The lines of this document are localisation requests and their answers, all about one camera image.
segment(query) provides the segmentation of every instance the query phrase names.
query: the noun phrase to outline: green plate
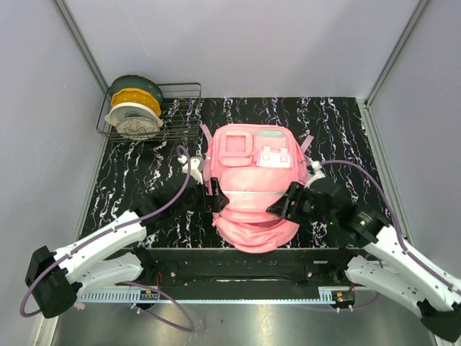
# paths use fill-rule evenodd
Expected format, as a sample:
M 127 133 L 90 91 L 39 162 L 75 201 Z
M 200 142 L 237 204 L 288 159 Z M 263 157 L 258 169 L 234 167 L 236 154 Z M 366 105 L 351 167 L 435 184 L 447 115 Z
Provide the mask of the green plate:
M 164 93 L 161 92 L 157 84 L 145 77 L 136 76 L 134 74 L 118 77 L 112 82 L 110 91 L 113 95 L 125 88 L 137 88 L 147 91 L 156 98 L 160 105 L 164 102 Z

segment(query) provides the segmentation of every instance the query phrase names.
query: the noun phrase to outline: wire dish rack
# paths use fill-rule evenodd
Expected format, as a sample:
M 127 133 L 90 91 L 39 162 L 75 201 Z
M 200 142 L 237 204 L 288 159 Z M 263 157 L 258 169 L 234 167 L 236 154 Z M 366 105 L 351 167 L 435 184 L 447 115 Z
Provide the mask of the wire dish rack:
M 114 142 L 132 141 L 196 141 L 200 131 L 200 109 L 202 107 L 202 85 L 200 83 L 157 84 L 164 93 L 161 105 L 163 127 L 157 132 L 137 128 L 134 133 L 118 133 L 115 127 L 104 120 L 104 110 L 110 106 L 112 93 L 107 89 L 99 111 L 96 131 Z

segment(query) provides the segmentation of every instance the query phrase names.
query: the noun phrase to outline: white wall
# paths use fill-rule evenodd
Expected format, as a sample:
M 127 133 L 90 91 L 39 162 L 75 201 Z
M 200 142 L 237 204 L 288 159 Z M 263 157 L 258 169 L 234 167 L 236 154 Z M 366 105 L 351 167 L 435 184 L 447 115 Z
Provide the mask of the white wall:
M 366 97 L 417 0 L 67 0 L 110 83 L 206 97 Z
M 372 104 L 416 246 L 459 278 L 460 13 L 432 2 Z
M 76 235 L 102 95 L 49 0 L 2 1 L 0 47 L 0 345 L 23 346 L 38 321 L 19 315 L 30 256 Z

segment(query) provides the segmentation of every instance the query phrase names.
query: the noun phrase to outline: stacked dishes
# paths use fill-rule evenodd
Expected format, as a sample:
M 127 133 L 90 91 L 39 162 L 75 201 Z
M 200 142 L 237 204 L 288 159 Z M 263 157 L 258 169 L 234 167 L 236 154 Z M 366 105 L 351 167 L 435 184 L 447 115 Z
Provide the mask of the stacked dishes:
M 164 125 L 160 88 L 145 77 L 126 75 L 115 79 L 110 90 L 112 109 L 104 119 L 126 138 L 142 141 L 155 137 Z

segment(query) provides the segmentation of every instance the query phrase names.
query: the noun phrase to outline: metal floor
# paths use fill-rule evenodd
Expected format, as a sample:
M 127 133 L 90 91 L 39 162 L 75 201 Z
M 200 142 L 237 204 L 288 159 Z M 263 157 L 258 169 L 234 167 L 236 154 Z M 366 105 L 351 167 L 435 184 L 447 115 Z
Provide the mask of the metal floor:
M 358 292 L 357 305 L 373 297 Z M 336 315 L 305 306 L 186 305 L 197 331 L 179 332 L 129 306 L 89 304 L 58 320 L 53 346 L 429 346 L 435 345 L 420 321 L 393 301 L 380 297 L 369 309 Z M 186 323 L 171 304 L 152 311 Z

